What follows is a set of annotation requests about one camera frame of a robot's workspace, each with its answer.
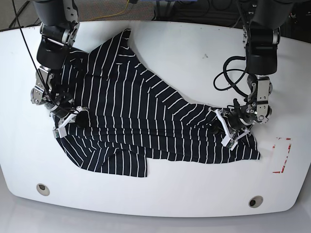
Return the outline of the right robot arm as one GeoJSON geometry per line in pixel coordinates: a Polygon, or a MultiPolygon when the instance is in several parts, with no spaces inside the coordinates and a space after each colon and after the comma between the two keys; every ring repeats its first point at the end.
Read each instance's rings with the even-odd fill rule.
{"type": "Polygon", "coordinates": [[[63,90],[56,77],[75,42],[80,23],[78,8],[72,0],[35,0],[36,13],[41,20],[41,42],[36,59],[40,66],[36,70],[36,83],[31,90],[31,102],[44,105],[58,120],[53,129],[55,138],[67,136],[66,126],[87,108],[74,107],[73,96],[63,90]]]}

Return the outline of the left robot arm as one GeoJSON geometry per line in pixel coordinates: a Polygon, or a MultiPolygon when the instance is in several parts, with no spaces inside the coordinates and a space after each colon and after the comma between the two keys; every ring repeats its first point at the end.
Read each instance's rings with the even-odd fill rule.
{"type": "Polygon", "coordinates": [[[224,75],[229,86],[244,97],[245,105],[240,105],[237,99],[226,110],[215,110],[218,124],[215,131],[224,132],[222,145],[233,150],[238,141],[250,132],[252,125],[267,123],[272,113],[269,96],[273,90],[269,76],[277,71],[277,48],[280,43],[280,27],[286,21],[294,6],[292,0],[252,0],[251,10],[242,8],[243,1],[236,2],[245,38],[245,56],[232,56],[224,65],[224,75]],[[250,94],[237,87],[227,68],[230,62],[241,60],[246,62],[242,75],[247,75],[247,85],[250,94]]]}

